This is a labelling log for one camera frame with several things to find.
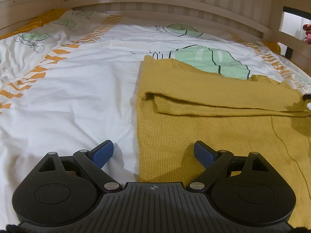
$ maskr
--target circular pad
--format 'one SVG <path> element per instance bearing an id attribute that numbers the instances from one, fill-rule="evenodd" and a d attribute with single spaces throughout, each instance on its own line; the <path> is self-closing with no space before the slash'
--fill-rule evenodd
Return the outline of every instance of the circular pad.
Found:
<path id="1" fill-rule="evenodd" d="M 47 184 L 35 191 L 35 198 L 42 204 L 57 204 L 70 196 L 70 189 L 63 184 Z"/>
<path id="2" fill-rule="evenodd" d="M 238 189 L 238 195 L 246 202 L 264 204 L 273 199 L 273 191 L 270 187 L 262 184 L 246 184 Z"/>

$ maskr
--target metal screw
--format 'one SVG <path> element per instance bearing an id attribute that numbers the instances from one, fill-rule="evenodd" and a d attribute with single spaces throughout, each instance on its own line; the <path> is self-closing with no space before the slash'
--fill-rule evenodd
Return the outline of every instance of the metal screw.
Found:
<path id="1" fill-rule="evenodd" d="M 189 186 L 195 190 L 201 190 L 205 187 L 205 185 L 201 182 L 192 182 Z"/>
<path id="2" fill-rule="evenodd" d="M 104 188 L 107 189 L 107 190 L 115 190 L 117 188 L 119 188 L 119 184 L 116 183 L 116 182 L 107 182 L 105 185 L 104 185 Z"/>

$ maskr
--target logo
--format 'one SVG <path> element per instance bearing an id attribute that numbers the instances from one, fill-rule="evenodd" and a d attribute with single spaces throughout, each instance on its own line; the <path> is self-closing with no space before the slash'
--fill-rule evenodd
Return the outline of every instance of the logo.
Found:
<path id="1" fill-rule="evenodd" d="M 149 187 L 150 189 L 152 189 L 153 191 L 154 190 L 156 190 L 156 189 L 158 189 L 159 187 L 158 186 L 156 186 L 156 185 L 152 185 L 151 187 Z"/>

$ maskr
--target green leaf print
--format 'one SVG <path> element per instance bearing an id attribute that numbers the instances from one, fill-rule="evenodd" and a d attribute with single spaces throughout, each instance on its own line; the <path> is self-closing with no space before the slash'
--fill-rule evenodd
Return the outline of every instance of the green leaf print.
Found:
<path id="1" fill-rule="evenodd" d="M 75 21 L 71 20 L 71 19 L 59 20 L 58 24 L 61 24 L 61 25 L 65 26 L 68 29 L 73 29 L 77 25 L 77 23 Z"/>
<path id="2" fill-rule="evenodd" d="M 225 50 L 205 46 L 187 46 L 173 52 L 175 59 L 205 72 L 218 73 L 229 78 L 249 79 L 247 65 L 235 60 Z"/>
<path id="3" fill-rule="evenodd" d="M 169 25 L 168 27 L 166 27 L 166 30 L 176 33 L 179 36 L 192 36 L 192 37 L 199 37 L 201 36 L 203 33 L 198 32 L 195 28 L 188 26 L 188 25 L 184 25 L 181 23 L 175 23 L 172 25 Z"/>
<path id="4" fill-rule="evenodd" d="M 77 15 L 89 17 L 89 16 L 91 16 L 93 13 L 94 13 L 93 10 L 89 10 L 89 11 L 78 11 L 78 12 L 77 12 Z"/>
<path id="5" fill-rule="evenodd" d="M 52 36 L 49 35 L 49 34 L 36 34 L 36 33 L 26 33 L 26 34 L 23 34 L 22 35 L 23 39 L 24 40 L 29 40 L 30 42 L 36 40 L 36 41 L 42 41 L 42 40 L 45 40 L 47 38 L 51 38 Z"/>

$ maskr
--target fabric fold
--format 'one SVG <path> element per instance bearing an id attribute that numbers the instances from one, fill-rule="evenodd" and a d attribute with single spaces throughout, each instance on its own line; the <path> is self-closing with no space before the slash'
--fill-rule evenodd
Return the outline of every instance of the fabric fold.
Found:
<path id="1" fill-rule="evenodd" d="M 174 59 L 146 56 L 140 96 L 154 94 L 157 111 L 198 116 L 308 116 L 299 90 L 265 76 L 250 80 L 200 71 Z"/>

